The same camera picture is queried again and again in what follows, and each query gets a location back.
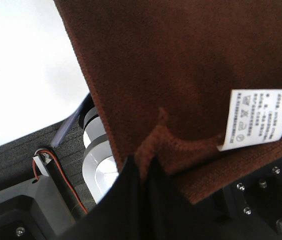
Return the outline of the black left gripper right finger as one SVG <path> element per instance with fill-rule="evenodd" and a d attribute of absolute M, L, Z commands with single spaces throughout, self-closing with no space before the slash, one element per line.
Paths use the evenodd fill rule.
<path fill-rule="evenodd" d="M 217 219 L 207 205 L 191 204 L 156 158 L 144 183 L 144 240 L 262 240 L 252 221 Z"/>

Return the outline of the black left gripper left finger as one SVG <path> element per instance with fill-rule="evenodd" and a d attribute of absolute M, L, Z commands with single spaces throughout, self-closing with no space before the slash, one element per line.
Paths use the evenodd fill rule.
<path fill-rule="evenodd" d="M 128 156 L 114 184 L 100 202 L 58 240 L 140 240 L 140 178 Z"/>

